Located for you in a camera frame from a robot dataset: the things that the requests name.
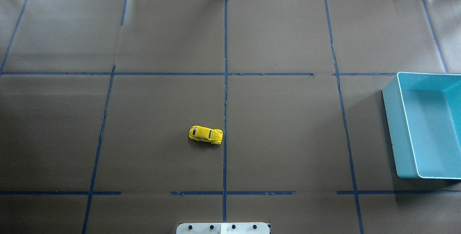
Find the yellow beetle toy car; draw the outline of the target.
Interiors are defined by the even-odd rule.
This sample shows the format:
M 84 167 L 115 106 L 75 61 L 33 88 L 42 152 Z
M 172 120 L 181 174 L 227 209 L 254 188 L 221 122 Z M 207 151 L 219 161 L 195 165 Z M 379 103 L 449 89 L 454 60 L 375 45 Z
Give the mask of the yellow beetle toy car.
M 191 126 L 188 133 L 189 139 L 217 145 L 221 144 L 223 136 L 221 129 L 210 129 L 199 125 Z

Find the brown paper table cover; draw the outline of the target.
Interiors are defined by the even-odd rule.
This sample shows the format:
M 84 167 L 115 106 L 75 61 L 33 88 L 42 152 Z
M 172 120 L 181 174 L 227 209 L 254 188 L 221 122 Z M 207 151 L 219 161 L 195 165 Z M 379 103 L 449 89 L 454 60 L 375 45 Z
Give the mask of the brown paper table cover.
M 460 181 L 398 177 L 382 99 L 460 74 L 458 21 L 460 0 L 1 0 L 1 233 L 459 234 Z

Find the teal plastic bin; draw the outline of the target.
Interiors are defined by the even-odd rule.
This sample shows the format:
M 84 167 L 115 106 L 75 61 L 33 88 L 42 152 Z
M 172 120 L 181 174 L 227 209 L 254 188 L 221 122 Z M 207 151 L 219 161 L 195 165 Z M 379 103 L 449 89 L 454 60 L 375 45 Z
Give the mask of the teal plastic bin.
M 460 75 L 399 72 L 382 96 L 397 175 L 460 180 Z

